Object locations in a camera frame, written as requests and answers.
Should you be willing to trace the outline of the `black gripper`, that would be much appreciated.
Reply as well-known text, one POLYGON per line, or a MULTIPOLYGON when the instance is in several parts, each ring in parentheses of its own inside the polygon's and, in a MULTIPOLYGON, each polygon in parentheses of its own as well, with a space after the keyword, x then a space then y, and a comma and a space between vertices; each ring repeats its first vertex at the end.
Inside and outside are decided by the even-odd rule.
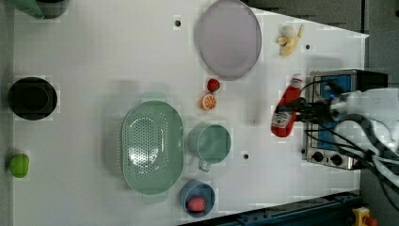
POLYGON ((328 90, 329 96, 327 98, 321 97, 316 102, 307 102, 303 97, 294 99, 291 102, 278 105, 277 110, 300 110, 303 106, 302 114, 294 111, 280 111, 276 117, 279 121, 303 121, 311 123, 327 123, 334 121, 331 116, 332 100, 343 94, 343 88, 336 83, 336 79, 312 81, 307 84, 302 90, 307 88, 314 89, 318 84, 325 84, 325 89, 328 90))

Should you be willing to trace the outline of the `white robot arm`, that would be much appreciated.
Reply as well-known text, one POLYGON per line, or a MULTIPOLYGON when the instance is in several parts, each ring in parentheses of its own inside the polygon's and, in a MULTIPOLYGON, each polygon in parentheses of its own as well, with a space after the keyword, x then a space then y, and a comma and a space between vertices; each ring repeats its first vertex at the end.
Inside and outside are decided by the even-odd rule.
POLYGON ((328 97, 310 102, 306 87, 293 79, 273 113, 271 132, 288 137, 295 122, 313 124, 305 133, 352 157, 398 185, 398 90, 343 91, 334 80, 323 82, 328 97))

